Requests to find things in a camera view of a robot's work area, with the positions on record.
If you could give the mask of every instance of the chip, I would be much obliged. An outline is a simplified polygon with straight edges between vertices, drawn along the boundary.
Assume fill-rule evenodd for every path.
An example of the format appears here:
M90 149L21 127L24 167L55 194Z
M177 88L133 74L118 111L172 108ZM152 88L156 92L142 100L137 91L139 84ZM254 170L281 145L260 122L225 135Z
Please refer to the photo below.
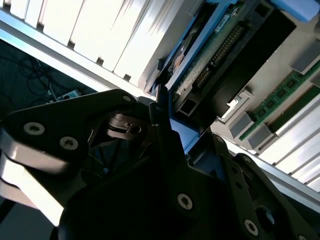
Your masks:
M286 86L288 87L288 88L290 88L290 89L292 89L295 85L296 85L296 81L295 80L293 80L293 79L291 79L287 84L286 84Z
M282 98L284 95L286 95L287 91L284 89L281 89L280 91L278 91L278 93L276 94L278 96L278 98Z
M266 110L261 109L261 110L258 112L258 116L261 118L263 115L265 115L265 113L266 113Z
M271 109L274 105L275 105L275 103L274 103L274 101L272 101L272 100L270 100L270 101L266 104L266 106L267 106L268 109Z
M302 78L304 75L301 74L300 72L297 72L297 73L296 73L296 76L297 76L297 78Z

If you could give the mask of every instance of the bolt head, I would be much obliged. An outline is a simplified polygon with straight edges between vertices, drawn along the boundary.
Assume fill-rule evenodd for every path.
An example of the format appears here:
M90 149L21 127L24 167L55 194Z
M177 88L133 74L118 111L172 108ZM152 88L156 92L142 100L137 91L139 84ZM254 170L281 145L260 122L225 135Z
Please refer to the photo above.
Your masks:
M220 143L224 143L224 140L223 140L220 136L216 136L216 139L217 139Z
M244 220L244 226L246 230L253 236L257 237L259 235L257 226L251 220L249 219Z
M71 136L64 136L60 139L60 146L65 150L76 150L79 146L79 143L76 139Z
M243 160L245 160L248 164L251 163L251 160L247 156L243 156Z
M45 127L38 122L28 122L23 126L23 130L33 136L40 136L45 132Z
M126 96L126 95L123 96L123 99L126 100L126 101L128 101L128 102L131 102L131 98L128 97L128 96Z
M177 197L177 200L180 206L183 207L185 210L191 210L193 208L192 200L188 195L180 193Z

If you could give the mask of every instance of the circuit board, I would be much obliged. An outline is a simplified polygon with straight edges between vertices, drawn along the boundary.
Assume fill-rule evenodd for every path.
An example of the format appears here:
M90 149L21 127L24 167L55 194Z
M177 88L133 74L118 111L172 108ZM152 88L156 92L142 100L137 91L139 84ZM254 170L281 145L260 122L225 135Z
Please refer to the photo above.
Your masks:
M287 121L289 121L294 115L296 115L302 108L304 108L312 99L320 94L320 88L313 85L303 95L301 95L290 107L288 107L283 114L278 116L268 128L275 133L280 129Z
M288 97L290 97L305 81L320 68L318 61L305 75L292 71L278 87L249 115L254 124L240 136L240 140L248 137L267 117L272 114Z
M176 87L173 102L177 101L182 92L193 82L196 82L196 85L200 87L210 75L210 67L208 67L210 62L215 65L223 58L235 39L232 34L235 34L234 31L239 28L236 24L242 10L243 4L237 3L226 11L226 14L182 77L180 84Z

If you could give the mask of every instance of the blue plastic tab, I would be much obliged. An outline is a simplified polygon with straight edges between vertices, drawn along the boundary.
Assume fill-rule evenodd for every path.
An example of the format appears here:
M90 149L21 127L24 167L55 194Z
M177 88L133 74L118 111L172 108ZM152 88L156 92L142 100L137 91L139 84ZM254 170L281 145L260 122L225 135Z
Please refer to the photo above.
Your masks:
M313 19L320 10L320 4L315 0L271 0L271 2L305 23Z
M179 133L184 153L187 154L198 142L200 138L199 133L173 119L170 119L170 123L172 129Z

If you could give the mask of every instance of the gray connector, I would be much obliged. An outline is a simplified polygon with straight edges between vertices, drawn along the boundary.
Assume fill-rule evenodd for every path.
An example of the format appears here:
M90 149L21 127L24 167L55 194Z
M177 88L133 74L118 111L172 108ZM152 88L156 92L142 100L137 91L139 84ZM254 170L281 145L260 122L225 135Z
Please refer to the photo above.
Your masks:
M269 128L265 124L262 124L258 130L249 136L248 142L253 150L258 151L273 135Z
M320 74L318 74L317 76L313 77L310 82L317 86L318 88L320 88Z
M251 120L250 116L245 112L241 117L237 117L235 121L229 126L232 137L238 138L245 133L255 122Z
M301 74L306 74L320 60L320 41L317 39L303 51L291 67Z

